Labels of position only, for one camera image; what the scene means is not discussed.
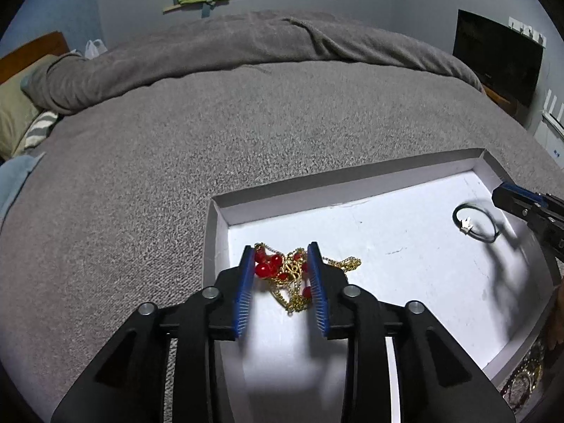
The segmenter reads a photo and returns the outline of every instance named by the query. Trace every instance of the silver bolt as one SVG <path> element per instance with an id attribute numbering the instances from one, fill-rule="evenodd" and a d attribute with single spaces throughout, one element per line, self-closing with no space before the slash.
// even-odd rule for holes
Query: silver bolt
<path id="1" fill-rule="evenodd" d="M 206 298 L 206 299 L 215 299 L 217 296 L 219 296 L 219 289 L 217 289 L 216 287 L 207 287 L 204 288 L 202 290 L 202 295 Z"/>
<path id="2" fill-rule="evenodd" d="M 407 305 L 407 308 L 410 309 L 411 313 L 415 313 L 416 315 L 425 311 L 425 306 L 419 301 L 411 301 Z"/>
<path id="3" fill-rule="evenodd" d="M 156 306 L 152 302 L 145 302 L 139 306 L 137 311 L 141 313 L 141 315 L 150 315 L 154 312 L 155 308 Z"/>
<path id="4" fill-rule="evenodd" d="M 343 294 L 349 297 L 356 297 L 360 295 L 360 288 L 355 285 L 349 285 L 343 288 Z"/>

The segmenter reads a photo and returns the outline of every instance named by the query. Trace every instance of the wall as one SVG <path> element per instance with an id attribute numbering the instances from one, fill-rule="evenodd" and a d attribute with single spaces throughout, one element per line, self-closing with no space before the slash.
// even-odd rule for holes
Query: wall
<path id="1" fill-rule="evenodd" d="M 173 0 L 98 0 L 104 41 L 109 47 L 157 29 L 201 17 L 201 10 L 163 14 Z M 218 4 L 211 17 L 261 9 L 310 9 L 360 19 L 377 27 L 390 25 L 392 0 L 231 0 Z"/>
<path id="2" fill-rule="evenodd" d="M 0 57 L 52 31 L 62 31 L 70 49 L 100 38 L 97 0 L 26 0 L 0 40 Z"/>
<path id="3" fill-rule="evenodd" d="M 512 16 L 547 37 L 537 96 L 524 121 L 534 132 L 541 120 L 546 91 L 550 88 L 559 100 L 564 100 L 564 42 L 556 27 L 538 0 L 393 0 L 391 28 L 452 52 L 459 9 L 504 25 Z"/>

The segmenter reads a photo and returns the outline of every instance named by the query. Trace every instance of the plastic bag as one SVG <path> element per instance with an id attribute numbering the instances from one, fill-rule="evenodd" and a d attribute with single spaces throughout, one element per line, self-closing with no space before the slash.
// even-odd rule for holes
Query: plastic bag
<path id="1" fill-rule="evenodd" d="M 88 40 L 88 43 L 86 43 L 86 49 L 84 50 L 84 56 L 87 59 L 94 59 L 107 50 L 108 49 L 106 48 L 102 40 Z"/>

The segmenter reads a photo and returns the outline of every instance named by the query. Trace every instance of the television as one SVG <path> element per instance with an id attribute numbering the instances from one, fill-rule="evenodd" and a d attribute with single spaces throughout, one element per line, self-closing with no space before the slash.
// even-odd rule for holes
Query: television
<path id="1" fill-rule="evenodd" d="M 544 48 L 510 27 L 459 10 L 452 54 L 485 86 L 529 107 L 537 88 Z"/>

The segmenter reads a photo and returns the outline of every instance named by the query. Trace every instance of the blue towel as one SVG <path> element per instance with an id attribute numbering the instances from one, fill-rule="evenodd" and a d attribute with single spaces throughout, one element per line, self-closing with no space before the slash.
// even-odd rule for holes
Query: blue towel
<path id="1" fill-rule="evenodd" d="M 27 177 L 44 154 L 38 157 L 19 155 L 0 166 L 0 232 L 8 210 L 16 201 Z"/>

